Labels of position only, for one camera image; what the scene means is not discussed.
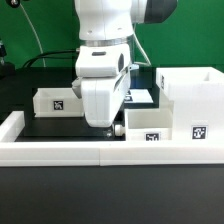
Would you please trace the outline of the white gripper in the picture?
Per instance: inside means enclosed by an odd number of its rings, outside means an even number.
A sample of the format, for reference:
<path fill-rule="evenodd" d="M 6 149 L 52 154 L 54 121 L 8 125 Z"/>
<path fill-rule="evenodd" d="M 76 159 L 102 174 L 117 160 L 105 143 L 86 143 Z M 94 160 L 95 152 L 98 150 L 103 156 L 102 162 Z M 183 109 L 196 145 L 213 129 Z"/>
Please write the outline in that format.
<path fill-rule="evenodd" d="M 106 128 L 103 136 L 112 139 L 125 134 L 125 127 L 116 124 L 110 127 L 129 91 L 131 77 L 129 71 L 123 71 L 116 77 L 83 78 L 72 82 L 74 94 L 82 100 L 86 121 L 90 127 Z"/>

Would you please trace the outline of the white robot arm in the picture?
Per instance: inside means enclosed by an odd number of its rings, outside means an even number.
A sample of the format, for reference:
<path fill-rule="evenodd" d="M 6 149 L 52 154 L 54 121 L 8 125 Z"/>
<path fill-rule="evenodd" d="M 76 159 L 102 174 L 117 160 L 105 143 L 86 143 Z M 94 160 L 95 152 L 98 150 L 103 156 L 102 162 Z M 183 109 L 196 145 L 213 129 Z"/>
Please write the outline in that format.
<path fill-rule="evenodd" d="M 86 122 L 113 136 L 113 122 L 130 89 L 129 40 L 133 25 L 162 23 L 178 0 L 74 0 L 82 42 L 75 63 L 75 95 L 82 100 Z"/>

